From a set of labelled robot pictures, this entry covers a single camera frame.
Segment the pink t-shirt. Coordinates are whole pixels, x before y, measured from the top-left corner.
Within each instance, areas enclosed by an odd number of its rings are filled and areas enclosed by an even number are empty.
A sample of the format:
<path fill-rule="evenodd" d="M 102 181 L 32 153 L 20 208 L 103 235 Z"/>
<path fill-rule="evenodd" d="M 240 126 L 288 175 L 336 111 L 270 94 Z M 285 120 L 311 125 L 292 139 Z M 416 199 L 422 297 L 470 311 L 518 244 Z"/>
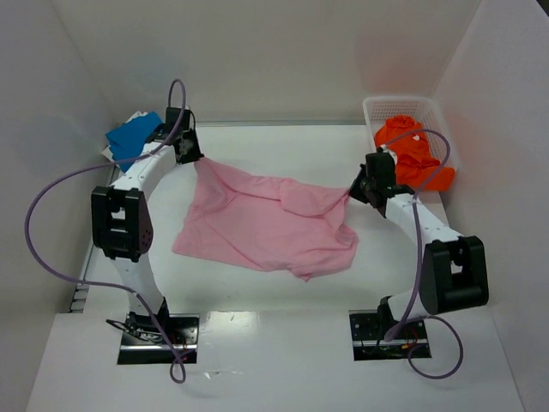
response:
<path fill-rule="evenodd" d="M 308 281 L 351 267 L 358 235 L 345 223 L 345 188 L 257 176 L 204 158 L 172 251 Z"/>

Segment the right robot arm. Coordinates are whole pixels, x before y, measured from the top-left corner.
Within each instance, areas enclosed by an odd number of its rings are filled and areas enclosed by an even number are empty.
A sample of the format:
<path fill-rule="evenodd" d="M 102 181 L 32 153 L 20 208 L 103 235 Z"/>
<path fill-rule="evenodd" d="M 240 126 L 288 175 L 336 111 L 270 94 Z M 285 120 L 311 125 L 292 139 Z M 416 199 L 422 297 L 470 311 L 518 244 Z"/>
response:
<path fill-rule="evenodd" d="M 408 321 L 488 303 L 483 242 L 447 226 L 412 188 L 398 185 L 389 153 L 365 156 L 349 194 L 398 226 L 418 253 L 412 289 L 383 298 L 377 309 L 386 339 L 395 338 Z"/>

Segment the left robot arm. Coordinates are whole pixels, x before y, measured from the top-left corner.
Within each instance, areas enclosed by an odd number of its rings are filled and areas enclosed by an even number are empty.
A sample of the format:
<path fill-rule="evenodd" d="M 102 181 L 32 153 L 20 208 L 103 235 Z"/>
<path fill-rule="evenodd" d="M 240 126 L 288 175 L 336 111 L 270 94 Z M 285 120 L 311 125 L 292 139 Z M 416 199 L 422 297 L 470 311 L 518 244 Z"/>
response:
<path fill-rule="evenodd" d="M 203 157 L 194 113 L 167 107 L 165 123 L 149 135 L 143 153 L 146 158 L 133 162 L 111 185 L 93 190 L 93 242 L 111 260 L 122 284 L 131 289 L 130 313 L 123 330 L 139 340 L 158 342 L 162 335 L 150 315 L 156 316 L 167 334 L 175 332 L 176 323 L 156 285 L 148 256 L 154 239 L 148 199 L 177 164 Z"/>

